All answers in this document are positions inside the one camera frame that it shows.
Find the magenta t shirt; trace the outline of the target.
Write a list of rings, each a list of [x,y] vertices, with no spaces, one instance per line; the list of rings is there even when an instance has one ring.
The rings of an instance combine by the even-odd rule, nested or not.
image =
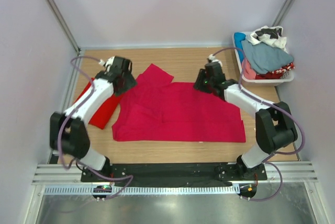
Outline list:
[[[137,85],[124,94],[112,126],[116,141],[246,141],[240,109],[197,91],[192,83],[154,64],[140,74]]]

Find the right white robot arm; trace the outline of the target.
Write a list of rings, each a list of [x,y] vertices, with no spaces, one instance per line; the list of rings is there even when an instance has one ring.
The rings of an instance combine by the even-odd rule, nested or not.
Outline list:
[[[236,162],[236,174],[242,180],[254,178],[264,161],[298,138],[290,108],[285,102],[263,100],[236,80],[226,79],[218,62],[207,63],[199,70],[194,89],[213,94],[254,117],[256,144]]]

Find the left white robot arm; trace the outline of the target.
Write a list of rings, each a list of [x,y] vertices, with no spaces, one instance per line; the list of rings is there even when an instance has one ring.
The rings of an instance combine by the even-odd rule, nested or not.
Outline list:
[[[132,75],[132,61],[113,56],[108,60],[93,59],[103,67],[94,78],[81,69],[88,78],[88,90],[64,112],[55,112],[50,117],[50,148],[58,151],[61,162],[64,155],[86,167],[100,182],[117,181],[112,178],[110,160],[97,152],[91,145],[86,126],[101,105],[112,96],[120,96],[135,87]]]

